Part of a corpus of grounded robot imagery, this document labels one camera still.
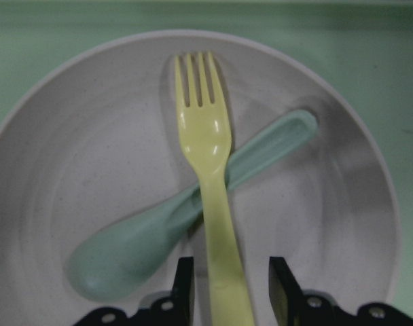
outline yellow fork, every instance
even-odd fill
[[[181,59],[175,58],[176,109],[179,143],[200,184],[211,318],[213,326],[253,326],[249,292],[225,187],[225,167],[232,142],[226,102],[210,52],[207,54],[207,65],[203,54],[198,53],[200,96],[197,95],[193,59],[191,54],[187,54],[187,104],[182,82]],[[212,93],[207,82],[206,66],[211,76]]]

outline green spoon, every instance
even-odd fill
[[[228,160],[228,189],[256,175],[311,139],[315,117],[295,110],[263,129]],[[82,296],[111,302],[132,293],[163,263],[202,212],[199,184],[89,237],[67,262],[67,277]]]

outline plate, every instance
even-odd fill
[[[205,50],[221,69],[235,147],[293,109],[319,120],[309,144],[230,194],[257,323],[276,325],[272,255],[286,258],[303,289],[329,293],[350,312],[392,298],[397,202],[380,151],[346,101],[300,63],[253,41],[156,31],[64,64],[0,127],[0,325],[72,325],[102,306],[70,287],[69,254],[97,230],[195,182],[179,149],[172,59]],[[201,224],[113,305],[134,314],[144,295],[171,288],[185,255],[196,261],[194,325],[209,325]]]

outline green table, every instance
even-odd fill
[[[0,124],[28,89],[72,56],[159,29],[262,42],[304,63],[355,108],[399,199],[403,247],[393,304],[413,316],[413,2],[0,2]]]

